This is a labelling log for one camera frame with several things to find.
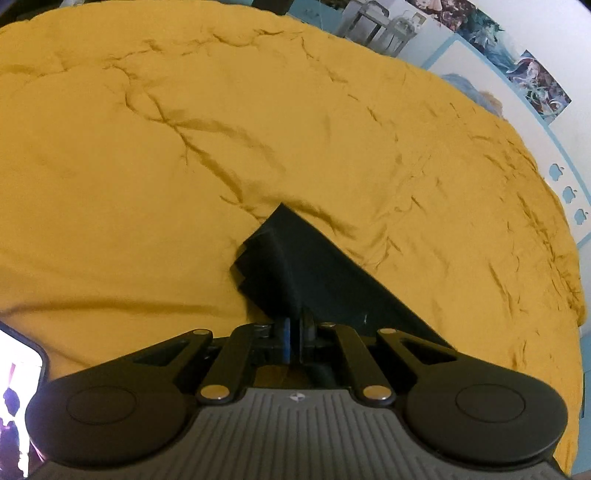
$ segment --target bed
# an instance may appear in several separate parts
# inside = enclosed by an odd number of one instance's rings
[[[253,311],[229,267],[284,202],[455,348],[552,385],[577,450],[586,311],[509,123],[288,17],[112,1],[0,30],[0,308],[53,378]]]

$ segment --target anime poster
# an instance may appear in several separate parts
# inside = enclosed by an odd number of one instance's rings
[[[527,50],[505,76],[521,91],[535,111],[551,123],[567,105],[570,98],[554,77]]]
[[[407,0],[419,10],[457,32],[476,7],[467,0]]]
[[[407,0],[463,37],[497,67],[550,124],[570,103],[554,77],[491,17],[467,0]]]

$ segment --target blue part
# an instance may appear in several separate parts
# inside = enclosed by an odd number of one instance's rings
[[[335,10],[320,3],[319,0],[295,0],[291,4],[288,14],[302,20],[302,22],[332,33],[339,26],[343,11]]]
[[[548,173],[550,174],[550,178],[554,181],[558,181],[558,179],[562,176],[563,168],[560,168],[558,164],[552,163]]]
[[[421,65],[421,68],[423,68],[424,70],[428,70],[430,69],[433,64],[439,59],[439,57],[441,55],[443,55],[445,53],[445,51],[452,46],[452,44],[454,42],[457,41],[458,38],[461,38],[459,35],[452,35],[451,37],[449,37],[445,42],[443,42],[441,44],[441,46],[435,50],[435,52],[433,53],[433,55],[431,55],[426,61],[425,63],[423,63],[423,65]]]
[[[574,213],[574,221],[577,222],[577,225],[583,225],[583,222],[587,219],[586,212],[583,211],[582,208],[577,210]]]
[[[575,192],[576,190],[573,190],[571,187],[566,187],[562,191],[562,198],[566,203],[570,203],[576,198]]]
[[[580,240],[580,241],[579,241],[579,243],[577,244],[577,248],[578,248],[579,250],[581,250],[581,247],[582,247],[584,244],[586,244],[586,243],[587,243],[589,240],[591,240],[591,232],[589,232],[587,235],[585,235],[585,236],[583,237],[583,239],[582,239],[582,240]]]
[[[227,5],[246,5],[247,7],[252,5],[252,0],[218,0],[222,4]]]
[[[283,330],[283,361],[288,364],[291,359],[291,320],[285,319]]]
[[[579,421],[579,452],[574,461],[572,474],[591,468],[591,335],[581,338],[581,357],[585,372],[585,416]]]
[[[483,96],[483,94],[476,90],[474,85],[472,85],[470,83],[470,80],[468,80],[467,78],[463,77],[462,75],[458,75],[457,73],[448,73],[446,75],[442,75],[441,78],[445,80],[447,83],[453,85],[458,90],[460,90],[474,103],[477,103],[481,107],[485,108],[488,112],[492,113],[493,115],[497,115],[495,108],[492,106],[492,104]]]

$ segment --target metal rivet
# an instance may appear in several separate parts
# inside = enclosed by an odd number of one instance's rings
[[[371,400],[386,400],[392,395],[392,390],[383,385],[370,385],[363,389],[363,395]]]
[[[208,400],[223,400],[230,391],[224,385],[207,385],[201,389],[201,396]]]

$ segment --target phone screen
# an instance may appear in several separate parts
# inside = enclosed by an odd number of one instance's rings
[[[0,479],[26,478],[40,459],[30,443],[25,410],[39,387],[43,359],[0,330]]]

